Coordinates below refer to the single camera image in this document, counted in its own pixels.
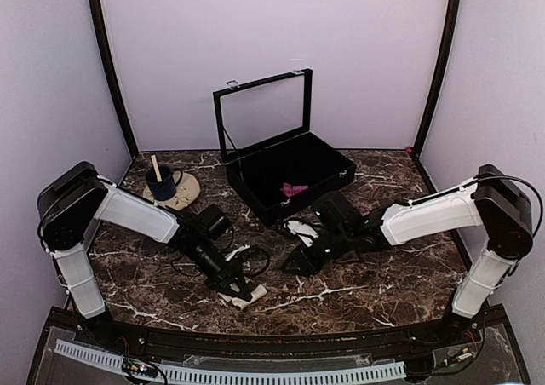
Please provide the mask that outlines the magenta purple sock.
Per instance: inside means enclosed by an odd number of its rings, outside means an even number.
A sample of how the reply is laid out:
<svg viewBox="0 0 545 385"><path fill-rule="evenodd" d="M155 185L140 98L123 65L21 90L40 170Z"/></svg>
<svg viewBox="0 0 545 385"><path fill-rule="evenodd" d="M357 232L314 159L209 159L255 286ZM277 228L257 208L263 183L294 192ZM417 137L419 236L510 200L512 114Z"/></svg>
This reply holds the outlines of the magenta purple sock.
<svg viewBox="0 0 545 385"><path fill-rule="evenodd" d="M280 192L284 196L286 196L288 198L291 198L291 197L294 197L295 195L297 195L299 193L305 192L308 188L309 188L309 186L307 186L307 185L291 185L291 184L285 182L281 186Z"/></svg>

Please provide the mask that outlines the black display box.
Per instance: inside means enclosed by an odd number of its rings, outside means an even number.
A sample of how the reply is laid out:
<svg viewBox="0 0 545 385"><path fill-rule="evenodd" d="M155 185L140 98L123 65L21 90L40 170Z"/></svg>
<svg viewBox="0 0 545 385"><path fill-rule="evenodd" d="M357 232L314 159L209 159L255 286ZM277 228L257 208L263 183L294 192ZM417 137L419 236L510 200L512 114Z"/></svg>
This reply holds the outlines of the black display box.
<svg viewBox="0 0 545 385"><path fill-rule="evenodd" d="M213 94L227 180L266 227L353 182L354 162L310 129L313 71L304 68ZM285 183L307 185L288 198Z"/></svg>

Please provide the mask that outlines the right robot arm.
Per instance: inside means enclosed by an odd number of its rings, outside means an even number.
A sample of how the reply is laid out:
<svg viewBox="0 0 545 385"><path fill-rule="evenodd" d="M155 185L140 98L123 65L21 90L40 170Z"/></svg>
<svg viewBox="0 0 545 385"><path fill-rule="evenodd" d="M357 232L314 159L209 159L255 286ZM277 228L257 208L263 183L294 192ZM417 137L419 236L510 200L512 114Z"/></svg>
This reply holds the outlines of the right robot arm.
<svg viewBox="0 0 545 385"><path fill-rule="evenodd" d="M364 215L339 191L327 192L312 209L321 231L303 232L301 222L284 226L301 239L281 269L304 277L318 274L328 261L350 251L362 255L389 250L412 240L462 228L483 227L485 246L457 287L450 314L434 328L434 337L451 346L468 330L489 295L533 247L542 220L532 218L528 181L503 174L495 165L479 167L461 184L422 198L393 203Z"/></svg>

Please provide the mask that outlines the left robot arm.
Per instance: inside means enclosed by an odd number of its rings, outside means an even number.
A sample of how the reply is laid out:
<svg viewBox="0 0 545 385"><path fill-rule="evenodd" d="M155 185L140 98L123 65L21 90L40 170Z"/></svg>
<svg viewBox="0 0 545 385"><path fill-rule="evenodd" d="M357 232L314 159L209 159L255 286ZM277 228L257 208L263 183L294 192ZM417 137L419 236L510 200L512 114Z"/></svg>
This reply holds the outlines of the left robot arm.
<svg viewBox="0 0 545 385"><path fill-rule="evenodd" d="M89 227L124 230L186 256L212 291L251 299L241 266L228 260L215 241L229 228L224 211L212 204L199 212L162 207L126 190L82 161L37 196L37 238L60 272L60 280L78 311L89 319L86 331L103 348L120 340L119 327L106 314L85 239Z"/></svg>

